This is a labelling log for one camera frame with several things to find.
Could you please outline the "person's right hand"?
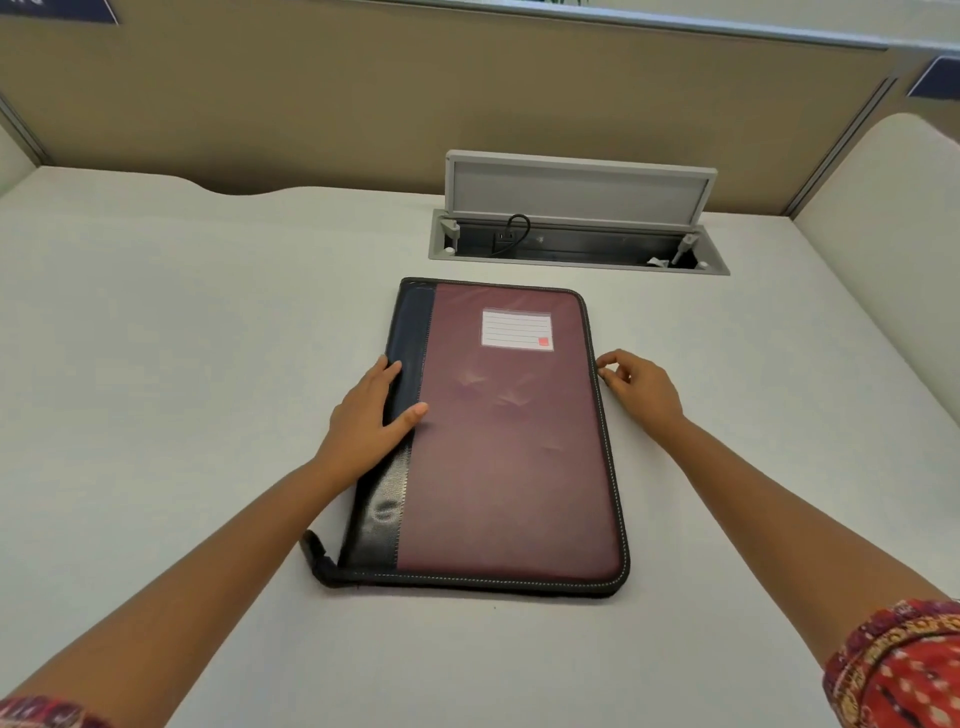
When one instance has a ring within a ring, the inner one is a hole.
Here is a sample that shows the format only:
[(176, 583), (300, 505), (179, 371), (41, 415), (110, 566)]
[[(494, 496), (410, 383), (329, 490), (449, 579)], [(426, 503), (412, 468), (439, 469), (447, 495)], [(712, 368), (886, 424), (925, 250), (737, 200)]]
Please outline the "person's right hand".
[(629, 372), (629, 397), (618, 399), (630, 418), (657, 444), (663, 445), (686, 421), (679, 393), (666, 370), (628, 350), (618, 348), (601, 354), (598, 368)]

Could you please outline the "person's left forearm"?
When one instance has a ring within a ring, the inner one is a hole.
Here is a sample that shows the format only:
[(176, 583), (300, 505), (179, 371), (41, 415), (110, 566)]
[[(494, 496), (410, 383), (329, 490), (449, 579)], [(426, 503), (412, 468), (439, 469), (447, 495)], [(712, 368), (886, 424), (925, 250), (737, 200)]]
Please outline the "person's left forearm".
[(113, 728), (164, 728), (234, 627), (338, 494), (287, 474), (6, 698), (78, 704)]

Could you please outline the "red patterned sleeve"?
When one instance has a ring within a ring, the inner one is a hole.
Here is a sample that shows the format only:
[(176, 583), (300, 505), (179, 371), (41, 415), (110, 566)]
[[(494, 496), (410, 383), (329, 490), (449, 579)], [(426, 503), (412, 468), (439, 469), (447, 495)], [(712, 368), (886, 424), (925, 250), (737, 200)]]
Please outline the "red patterned sleeve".
[(47, 696), (0, 699), (0, 728), (114, 728), (87, 708)]
[(960, 600), (875, 612), (827, 660), (822, 688), (841, 728), (960, 728)]

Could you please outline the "grey aluminium partition rail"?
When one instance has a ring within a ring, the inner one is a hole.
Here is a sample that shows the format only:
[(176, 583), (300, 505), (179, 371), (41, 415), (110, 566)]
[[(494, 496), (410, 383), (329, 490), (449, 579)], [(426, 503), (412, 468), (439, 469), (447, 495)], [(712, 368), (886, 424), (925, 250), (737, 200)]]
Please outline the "grey aluminium partition rail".
[(960, 0), (357, 0), (735, 38), (960, 54)]

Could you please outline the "red patterned left sleeve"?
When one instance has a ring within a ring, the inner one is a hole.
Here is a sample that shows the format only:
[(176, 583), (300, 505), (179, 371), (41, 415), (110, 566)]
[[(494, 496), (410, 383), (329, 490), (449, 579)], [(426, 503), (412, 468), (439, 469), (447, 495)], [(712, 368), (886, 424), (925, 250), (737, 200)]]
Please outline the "red patterned left sleeve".
[(0, 699), (0, 728), (114, 728), (87, 708), (47, 696)]

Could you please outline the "white lined label card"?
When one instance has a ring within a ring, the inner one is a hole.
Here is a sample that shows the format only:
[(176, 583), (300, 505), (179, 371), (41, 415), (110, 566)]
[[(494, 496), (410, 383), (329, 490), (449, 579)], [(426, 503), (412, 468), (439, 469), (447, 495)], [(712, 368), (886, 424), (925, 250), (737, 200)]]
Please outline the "white lined label card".
[(485, 308), (480, 342), (488, 348), (552, 353), (555, 346), (551, 315)]

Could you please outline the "blue sign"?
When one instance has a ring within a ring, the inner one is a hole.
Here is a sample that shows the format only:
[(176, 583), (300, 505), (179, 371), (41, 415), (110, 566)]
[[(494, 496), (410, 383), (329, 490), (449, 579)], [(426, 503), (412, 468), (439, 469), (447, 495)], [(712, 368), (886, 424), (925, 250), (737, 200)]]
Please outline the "blue sign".
[(0, 0), (0, 16), (119, 25), (110, 0)]
[(907, 97), (960, 102), (960, 55), (934, 58), (909, 88)]

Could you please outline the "person's right forearm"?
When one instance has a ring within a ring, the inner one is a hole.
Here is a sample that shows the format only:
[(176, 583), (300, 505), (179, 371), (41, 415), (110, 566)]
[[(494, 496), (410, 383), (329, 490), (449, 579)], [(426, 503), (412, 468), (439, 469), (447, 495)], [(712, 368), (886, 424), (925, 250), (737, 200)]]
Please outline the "person's right forearm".
[(682, 470), (821, 667), (883, 608), (949, 599), (916, 570), (787, 490), (685, 415), (656, 418), (645, 429)]

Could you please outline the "beige partition panel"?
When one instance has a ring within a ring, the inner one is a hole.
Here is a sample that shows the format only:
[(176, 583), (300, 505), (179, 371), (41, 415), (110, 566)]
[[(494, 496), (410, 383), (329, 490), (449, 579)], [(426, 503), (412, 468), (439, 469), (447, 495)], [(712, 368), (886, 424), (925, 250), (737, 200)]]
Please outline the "beige partition panel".
[(441, 193), (451, 150), (712, 167), (708, 209), (782, 215), (877, 85), (939, 56), (357, 0), (109, 0), (119, 25), (0, 15), (0, 91), (54, 166), (218, 192)]

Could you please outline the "maroon and black zip folder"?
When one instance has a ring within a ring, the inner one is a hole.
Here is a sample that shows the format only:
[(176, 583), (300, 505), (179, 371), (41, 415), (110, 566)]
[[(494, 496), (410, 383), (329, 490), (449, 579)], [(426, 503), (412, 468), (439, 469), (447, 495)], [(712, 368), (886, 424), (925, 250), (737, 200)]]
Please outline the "maroon and black zip folder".
[[(485, 309), (550, 313), (552, 352), (482, 346)], [(426, 403), (359, 478), (339, 556), (303, 533), (328, 588), (606, 599), (630, 574), (589, 313), (569, 289), (405, 277), (384, 420)]]

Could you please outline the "person's left hand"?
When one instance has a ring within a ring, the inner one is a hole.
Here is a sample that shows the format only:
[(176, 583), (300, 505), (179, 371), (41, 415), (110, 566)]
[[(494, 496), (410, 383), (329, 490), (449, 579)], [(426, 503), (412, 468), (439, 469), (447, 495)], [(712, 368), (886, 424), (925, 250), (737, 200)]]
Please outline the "person's left hand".
[(328, 431), (311, 461), (319, 482), (333, 495), (353, 485), (395, 448), (385, 445), (385, 426), (399, 415), (385, 420), (384, 414), (391, 385), (401, 373), (399, 360), (390, 363), (380, 355), (333, 409)]

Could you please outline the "grey partition corner post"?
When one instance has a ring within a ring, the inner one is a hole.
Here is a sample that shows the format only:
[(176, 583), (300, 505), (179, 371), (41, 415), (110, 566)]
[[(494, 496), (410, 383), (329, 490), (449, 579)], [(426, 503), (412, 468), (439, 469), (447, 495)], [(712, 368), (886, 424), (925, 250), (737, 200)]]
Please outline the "grey partition corner post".
[(898, 81), (899, 75), (897, 74), (890, 75), (882, 79), (882, 81), (870, 93), (870, 96), (866, 99), (863, 105), (859, 108), (858, 112), (850, 119), (838, 138), (829, 147), (826, 154), (814, 168), (809, 177), (800, 186), (800, 188), (798, 188), (796, 194), (787, 202), (781, 213), (782, 216), (790, 219), (795, 218), (805, 202), (810, 198), (815, 190), (819, 188), (822, 181), (833, 169), (834, 164), (839, 161), (842, 153), (844, 153), (849, 144), (854, 141), (862, 127), (881, 105)]
[(55, 162), (42, 142), (33, 134), (9, 99), (0, 91), (0, 125), (35, 166), (54, 166)]

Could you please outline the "red patterned right sleeve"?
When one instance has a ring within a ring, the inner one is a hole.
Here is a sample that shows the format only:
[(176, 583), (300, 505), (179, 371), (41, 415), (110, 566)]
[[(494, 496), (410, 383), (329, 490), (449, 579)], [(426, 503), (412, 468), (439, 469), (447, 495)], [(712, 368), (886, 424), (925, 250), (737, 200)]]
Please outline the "red patterned right sleeve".
[(960, 728), (960, 600), (875, 612), (827, 660), (822, 688), (841, 728)]

